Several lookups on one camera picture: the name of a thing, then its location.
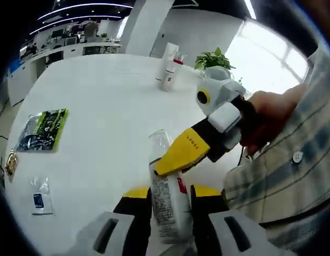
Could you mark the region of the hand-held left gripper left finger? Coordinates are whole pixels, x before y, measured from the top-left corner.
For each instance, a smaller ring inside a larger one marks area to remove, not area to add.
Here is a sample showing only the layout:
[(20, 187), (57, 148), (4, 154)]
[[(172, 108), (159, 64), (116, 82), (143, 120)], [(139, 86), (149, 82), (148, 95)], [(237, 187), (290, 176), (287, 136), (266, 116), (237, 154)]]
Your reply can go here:
[(103, 212), (86, 225), (66, 255), (145, 255), (150, 220), (150, 187), (133, 188), (113, 211)]

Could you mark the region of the person's right hand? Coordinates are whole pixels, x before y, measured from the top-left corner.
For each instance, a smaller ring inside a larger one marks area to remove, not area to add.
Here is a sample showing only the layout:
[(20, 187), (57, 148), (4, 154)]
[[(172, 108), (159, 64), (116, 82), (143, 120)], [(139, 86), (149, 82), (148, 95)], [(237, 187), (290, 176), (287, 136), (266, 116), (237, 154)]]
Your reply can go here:
[(260, 120), (253, 132), (240, 142), (246, 148), (247, 155), (254, 155), (277, 137), (306, 90), (305, 84), (299, 84), (283, 94), (257, 91), (250, 97), (249, 102), (254, 106)]

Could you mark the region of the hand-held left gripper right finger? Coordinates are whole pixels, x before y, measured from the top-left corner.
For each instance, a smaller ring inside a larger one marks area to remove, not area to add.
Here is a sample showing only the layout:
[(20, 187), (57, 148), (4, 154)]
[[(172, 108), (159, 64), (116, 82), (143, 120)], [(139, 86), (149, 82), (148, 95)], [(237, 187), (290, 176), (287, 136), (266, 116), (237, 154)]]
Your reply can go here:
[(218, 190), (191, 185), (190, 192), (198, 255), (287, 255), (268, 241), (259, 224), (237, 211), (228, 211)]

